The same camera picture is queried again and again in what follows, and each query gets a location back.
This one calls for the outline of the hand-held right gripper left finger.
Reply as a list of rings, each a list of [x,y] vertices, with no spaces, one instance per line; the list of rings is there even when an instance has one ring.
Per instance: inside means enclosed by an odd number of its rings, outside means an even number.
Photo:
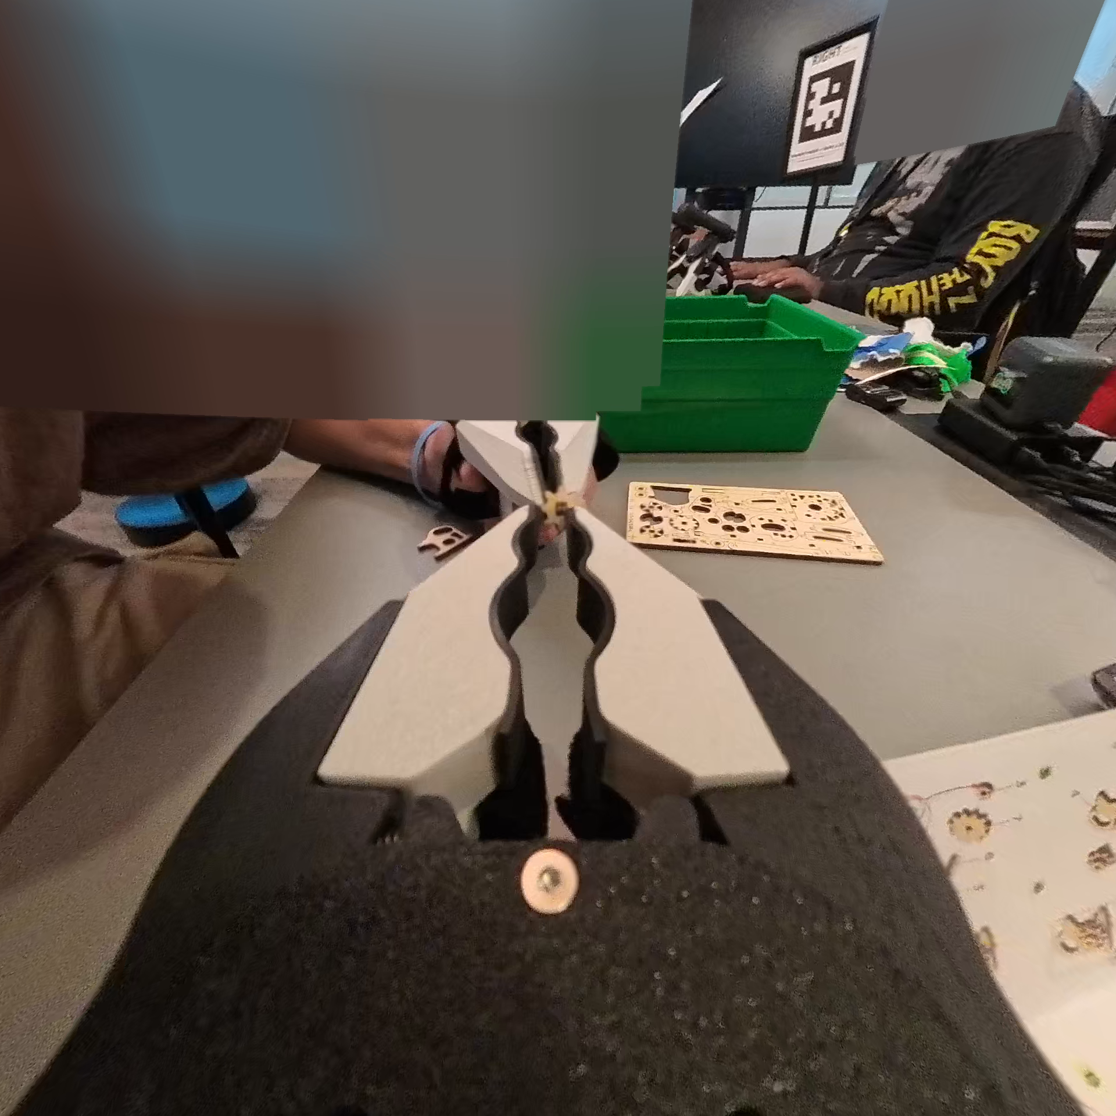
[[[318,779],[475,814],[485,838],[540,836],[540,741],[511,646],[528,612],[540,509],[520,507],[403,600]]]

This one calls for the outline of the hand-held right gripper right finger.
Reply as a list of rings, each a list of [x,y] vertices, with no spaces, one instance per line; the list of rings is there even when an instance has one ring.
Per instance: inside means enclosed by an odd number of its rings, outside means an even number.
[[[566,824],[634,825],[663,797],[784,782],[790,761],[710,602],[590,511],[572,511],[566,533],[592,642]]]

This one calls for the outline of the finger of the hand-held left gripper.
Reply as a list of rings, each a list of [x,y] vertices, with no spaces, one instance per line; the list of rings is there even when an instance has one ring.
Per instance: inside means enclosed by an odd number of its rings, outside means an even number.
[[[544,430],[545,501],[586,503],[597,488],[600,421],[548,421]]]
[[[509,507],[541,506],[546,494],[538,454],[519,421],[457,421],[456,440],[464,460]]]

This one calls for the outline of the person's left forearm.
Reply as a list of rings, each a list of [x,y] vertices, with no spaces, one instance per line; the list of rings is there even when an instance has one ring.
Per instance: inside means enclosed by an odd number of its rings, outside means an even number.
[[[311,420],[291,421],[283,449],[303,462],[367,473],[400,484],[410,481],[415,440],[431,420]],[[432,440],[426,456],[427,485],[440,477],[443,454],[456,442],[455,429]]]

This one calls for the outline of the grey desk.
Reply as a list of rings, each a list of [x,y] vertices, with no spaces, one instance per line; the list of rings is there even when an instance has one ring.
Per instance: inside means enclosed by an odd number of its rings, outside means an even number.
[[[627,485],[844,494],[879,567],[658,551],[724,603],[881,759],[1095,709],[1114,662],[1114,562],[908,428],[844,399],[795,456],[627,456]],[[435,563],[433,511],[319,472],[3,832],[3,1113],[112,967],[158,865],[233,747],[314,666]]]

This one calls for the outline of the blue wristband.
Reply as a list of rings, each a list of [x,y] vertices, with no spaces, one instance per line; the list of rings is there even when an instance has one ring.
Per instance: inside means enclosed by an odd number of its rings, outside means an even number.
[[[436,478],[433,488],[427,485],[426,456],[431,441],[444,430],[452,433],[453,426],[449,421],[429,422],[415,440],[410,458],[410,481],[416,494],[429,507],[443,507],[443,481]]]

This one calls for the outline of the green plastic bin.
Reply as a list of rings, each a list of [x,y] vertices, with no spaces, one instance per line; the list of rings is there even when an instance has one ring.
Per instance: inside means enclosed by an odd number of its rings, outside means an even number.
[[[860,329],[779,295],[763,302],[667,298],[662,372],[764,365],[845,371],[861,340]]]
[[[809,449],[831,400],[651,400],[604,412],[623,454],[799,453]]]
[[[681,403],[829,403],[843,381],[843,368],[746,367],[663,371],[658,385],[641,395],[642,409]]]

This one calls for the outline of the plywood parts sheet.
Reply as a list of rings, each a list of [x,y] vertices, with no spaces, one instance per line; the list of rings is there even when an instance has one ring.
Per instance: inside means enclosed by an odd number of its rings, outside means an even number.
[[[625,537],[642,549],[885,562],[845,497],[815,489],[630,482]]]

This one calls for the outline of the blue round stool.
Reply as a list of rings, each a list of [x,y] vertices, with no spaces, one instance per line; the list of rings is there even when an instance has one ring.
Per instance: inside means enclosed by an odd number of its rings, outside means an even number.
[[[115,519],[127,539],[140,549],[166,549],[201,534],[218,555],[237,559],[232,530],[258,509],[255,490],[245,478],[206,484],[182,493],[133,496],[116,507]]]

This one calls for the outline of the crumpled green packaging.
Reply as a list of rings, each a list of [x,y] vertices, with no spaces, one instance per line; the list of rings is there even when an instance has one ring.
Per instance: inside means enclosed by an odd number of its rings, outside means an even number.
[[[973,380],[972,355],[972,341],[912,341],[902,349],[902,368],[926,392],[949,396]]]

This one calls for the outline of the white assembly instruction sheet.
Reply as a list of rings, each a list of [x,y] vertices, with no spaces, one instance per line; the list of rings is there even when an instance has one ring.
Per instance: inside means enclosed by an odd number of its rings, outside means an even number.
[[[1084,1113],[1115,1113],[1115,713],[884,764],[1001,992]]]

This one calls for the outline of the printed tag sign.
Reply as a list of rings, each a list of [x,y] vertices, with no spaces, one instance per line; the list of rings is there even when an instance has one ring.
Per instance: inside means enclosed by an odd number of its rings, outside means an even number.
[[[872,17],[800,52],[786,179],[820,179],[852,166],[879,23],[879,16]]]

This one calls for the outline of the black battery charger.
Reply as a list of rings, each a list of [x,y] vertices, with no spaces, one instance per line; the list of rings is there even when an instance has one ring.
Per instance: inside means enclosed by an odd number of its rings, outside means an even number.
[[[1114,361],[1074,340],[1010,341],[981,396],[956,396],[938,414],[940,432],[1001,468],[1027,456],[1046,464],[1077,454],[1091,461],[1107,436],[1080,417],[1114,372]]]

